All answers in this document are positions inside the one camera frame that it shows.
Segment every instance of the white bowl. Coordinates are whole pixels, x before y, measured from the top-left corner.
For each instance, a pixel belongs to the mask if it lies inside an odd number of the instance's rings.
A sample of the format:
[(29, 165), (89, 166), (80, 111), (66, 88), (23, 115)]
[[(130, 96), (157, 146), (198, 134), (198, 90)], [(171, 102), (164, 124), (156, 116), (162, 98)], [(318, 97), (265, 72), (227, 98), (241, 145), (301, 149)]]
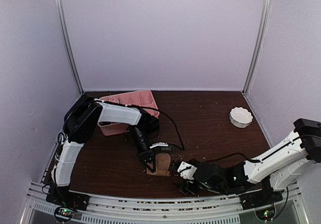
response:
[(230, 121), (236, 127), (246, 128), (252, 123), (252, 120), (252, 114), (245, 108), (235, 107), (230, 111)]

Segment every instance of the vertical metal post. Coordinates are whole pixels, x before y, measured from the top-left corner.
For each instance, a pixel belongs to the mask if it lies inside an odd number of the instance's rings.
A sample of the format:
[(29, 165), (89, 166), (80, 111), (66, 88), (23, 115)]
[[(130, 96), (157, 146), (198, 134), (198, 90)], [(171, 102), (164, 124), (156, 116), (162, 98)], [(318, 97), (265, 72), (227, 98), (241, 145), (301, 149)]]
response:
[(56, 1), (56, 5), (57, 5), (57, 10), (58, 10), (58, 15), (59, 15), (59, 20), (60, 20), (60, 25), (61, 25), (61, 30), (62, 30), (62, 35), (63, 35), (63, 40), (64, 40), (64, 45), (65, 45), (68, 61), (69, 61), (70, 67), (71, 67), (73, 77), (76, 81), (78, 91), (80, 94), (82, 94), (84, 92), (84, 90), (83, 90), (81, 82), (80, 82), (79, 74), (77, 71), (77, 67), (75, 64), (74, 56), (73, 56), (71, 45), (70, 45), (70, 40), (69, 40), (69, 36), (68, 36), (62, 0), (55, 0), (55, 1)]
[(259, 60), (259, 53), (260, 53), (261, 45), (263, 42), (264, 34), (265, 34), (265, 31), (267, 28), (268, 17), (269, 17), (270, 8), (271, 8), (271, 2), (272, 2), (272, 0), (263, 0), (263, 8), (262, 8), (262, 15), (261, 15), (259, 31), (257, 34), (257, 39), (256, 39), (256, 44), (255, 44), (252, 60), (251, 60), (250, 69), (247, 74), (246, 82), (245, 82), (245, 85), (243, 88), (243, 94), (245, 96), (248, 95), (249, 88), (252, 83), (253, 76), (254, 76), (254, 73), (256, 70), (256, 65)]

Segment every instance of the wooden table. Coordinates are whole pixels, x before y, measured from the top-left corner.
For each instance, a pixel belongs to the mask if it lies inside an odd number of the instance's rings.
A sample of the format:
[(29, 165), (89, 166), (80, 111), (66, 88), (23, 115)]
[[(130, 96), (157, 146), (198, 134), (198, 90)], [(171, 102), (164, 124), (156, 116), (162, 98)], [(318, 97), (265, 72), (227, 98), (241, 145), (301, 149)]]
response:
[[(101, 97), (115, 92), (90, 92)], [(240, 92), (153, 91), (159, 109), (177, 123), (186, 150), (174, 150), (172, 160), (199, 161), (219, 158), (233, 152), (255, 157), (269, 146), (256, 120), (239, 129), (229, 122), (229, 111), (235, 106), (249, 109)], [(154, 141), (179, 143), (174, 126), (160, 115), (160, 132)], [(232, 157), (219, 162), (228, 167), (243, 161)], [(97, 127), (93, 138), (85, 144), (75, 164), (71, 190), (121, 197), (186, 197), (173, 182), (178, 176), (147, 175), (136, 156), (136, 148), (125, 135), (106, 137)], [(213, 195), (200, 192), (201, 196)]]

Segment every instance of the wood grain surface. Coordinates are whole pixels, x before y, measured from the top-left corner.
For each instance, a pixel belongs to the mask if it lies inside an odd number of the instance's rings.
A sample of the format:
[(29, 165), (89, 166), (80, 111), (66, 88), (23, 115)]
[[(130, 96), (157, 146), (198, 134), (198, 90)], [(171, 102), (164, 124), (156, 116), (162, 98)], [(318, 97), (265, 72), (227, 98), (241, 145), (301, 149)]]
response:
[[(101, 97), (116, 92), (90, 92)], [(177, 123), (186, 150), (174, 150), (172, 160), (199, 161), (219, 158), (233, 152), (255, 157), (269, 149), (257, 123), (239, 129), (229, 122), (229, 111), (235, 106), (249, 109), (240, 92), (153, 91), (159, 109)], [(160, 132), (154, 141), (179, 143), (174, 126), (160, 115)], [(243, 161), (232, 157), (219, 162), (229, 167)], [(186, 197), (173, 182), (178, 176), (157, 177), (146, 174), (136, 156), (136, 148), (124, 134), (106, 137), (97, 127), (93, 138), (81, 150), (75, 164), (71, 190), (121, 197)], [(200, 196), (213, 195), (200, 192)]]

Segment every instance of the pink container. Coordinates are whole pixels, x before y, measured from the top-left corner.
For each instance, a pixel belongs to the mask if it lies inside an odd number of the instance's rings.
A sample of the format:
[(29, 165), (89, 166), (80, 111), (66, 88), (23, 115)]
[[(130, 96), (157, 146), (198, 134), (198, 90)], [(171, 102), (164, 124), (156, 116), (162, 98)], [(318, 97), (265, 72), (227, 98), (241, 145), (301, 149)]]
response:
[[(101, 100), (122, 103), (127, 105), (138, 105), (144, 107), (153, 107), (157, 108), (155, 99), (150, 90), (142, 90), (142, 91), (135, 91), (135, 92), (127, 92), (121, 94), (115, 94), (110, 96), (101, 97)], [(149, 114), (158, 118), (159, 112), (151, 110), (151, 109), (144, 109)], [(110, 135), (118, 135), (122, 134), (126, 131), (128, 125), (127, 124), (120, 124), (120, 123), (98, 123), (103, 135), (110, 136)]]

